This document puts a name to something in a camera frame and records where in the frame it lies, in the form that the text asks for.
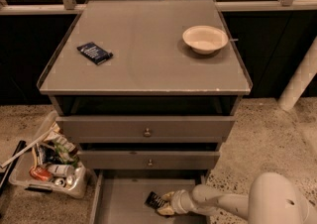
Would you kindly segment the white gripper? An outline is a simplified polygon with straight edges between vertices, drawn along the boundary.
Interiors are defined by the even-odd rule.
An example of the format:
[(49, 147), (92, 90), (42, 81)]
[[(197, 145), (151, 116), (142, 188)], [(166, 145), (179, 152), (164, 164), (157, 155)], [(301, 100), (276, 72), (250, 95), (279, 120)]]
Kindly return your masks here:
[(161, 197), (164, 201), (170, 201), (157, 209), (161, 216), (172, 216), (176, 214), (187, 214), (191, 208), (191, 200), (187, 190), (171, 191)]

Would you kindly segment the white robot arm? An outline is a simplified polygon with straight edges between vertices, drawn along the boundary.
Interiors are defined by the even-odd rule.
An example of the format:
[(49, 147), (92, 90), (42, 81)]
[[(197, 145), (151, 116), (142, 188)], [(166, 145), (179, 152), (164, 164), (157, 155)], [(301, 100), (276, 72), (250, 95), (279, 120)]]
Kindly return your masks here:
[(225, 193), (209, 185), (191, 191), (168, 192), (158, 209), (164, 216), (193, 212), (211, 216), (216, 208), (248, 221), (248, 224), (317, 224), (317, 210), (284, 176), (265, 172), (252, 183), (248, 195)]

